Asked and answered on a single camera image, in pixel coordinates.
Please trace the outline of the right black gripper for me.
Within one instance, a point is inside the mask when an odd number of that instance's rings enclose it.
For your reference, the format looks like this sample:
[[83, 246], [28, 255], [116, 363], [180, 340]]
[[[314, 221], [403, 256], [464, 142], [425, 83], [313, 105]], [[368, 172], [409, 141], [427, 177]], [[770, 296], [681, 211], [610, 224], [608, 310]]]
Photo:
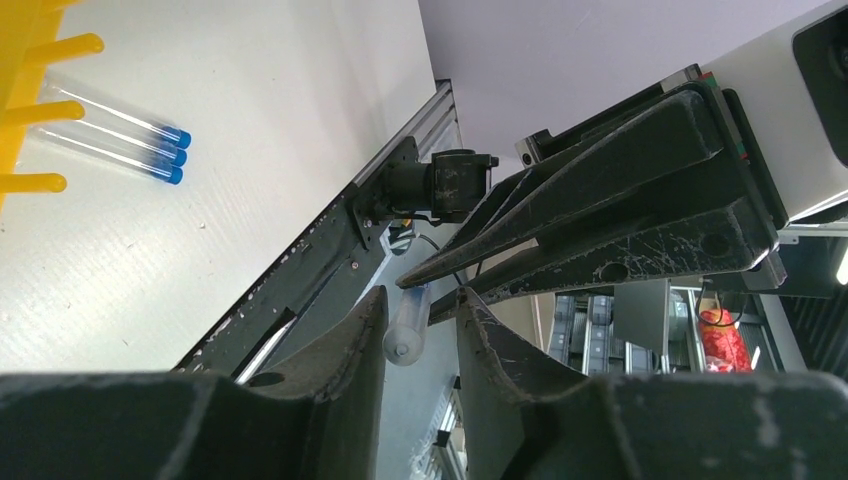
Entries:
[[786, 279], [783, 203], [737, 94], [697, 65], [560, 134], [536, 132], [517, 150], [531, 168], [498, 183], [397, 286], [434, 281], [533, 238], [555, 248], [522, 250], [468, 288], [494, 305], [694, 275], [750, 291]]

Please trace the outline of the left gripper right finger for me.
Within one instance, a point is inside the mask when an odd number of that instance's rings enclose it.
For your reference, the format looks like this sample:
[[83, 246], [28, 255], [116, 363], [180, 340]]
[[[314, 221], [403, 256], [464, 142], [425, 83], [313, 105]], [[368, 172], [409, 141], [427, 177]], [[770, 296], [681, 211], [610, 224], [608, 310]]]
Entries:
[[457, 292], [472, 479], [843, 479], [847, 386], [823, 373], [586, 376]]

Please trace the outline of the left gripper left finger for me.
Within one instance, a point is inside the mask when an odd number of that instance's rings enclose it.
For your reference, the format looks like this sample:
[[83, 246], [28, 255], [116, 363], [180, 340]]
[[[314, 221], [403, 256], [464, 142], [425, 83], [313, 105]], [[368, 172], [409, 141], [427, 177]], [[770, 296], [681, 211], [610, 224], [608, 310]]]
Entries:
[[1, 379], [5, 479], [371, 479], [388, 295], [250, 382], [212, 373]]

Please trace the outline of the yellow test tube rack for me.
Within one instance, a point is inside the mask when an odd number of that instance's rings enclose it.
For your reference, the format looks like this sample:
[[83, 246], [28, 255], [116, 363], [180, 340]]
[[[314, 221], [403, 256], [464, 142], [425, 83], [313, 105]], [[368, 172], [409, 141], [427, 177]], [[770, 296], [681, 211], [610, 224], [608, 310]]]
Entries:
[[18, 173], [16, 163], [32, 125], [79, 120], [77, 101], [40, 103], [47, 68], [55, 63], [99, 54], [104, 42], [94, 33], [58, 37], [68, 0], [1, 3], [1, 196], [60, 193], [67, 180], [58, 173]]

